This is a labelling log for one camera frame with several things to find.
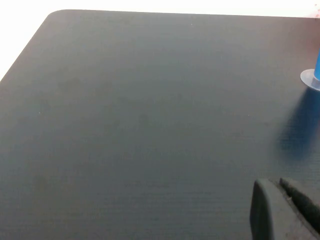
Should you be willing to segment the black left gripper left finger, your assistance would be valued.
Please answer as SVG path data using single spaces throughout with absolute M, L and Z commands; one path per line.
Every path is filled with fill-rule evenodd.
M 259 178 L 254 182 L 250 229 L 254 240 L 316 240 L 289 203 L 279 181 Z

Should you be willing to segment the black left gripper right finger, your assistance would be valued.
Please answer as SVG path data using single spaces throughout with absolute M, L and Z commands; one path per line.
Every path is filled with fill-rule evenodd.
M 281 177 L 279 185 L 297 216 L 314 237 L 320 239 L 320 189 L 306 186 L 294 179 Z

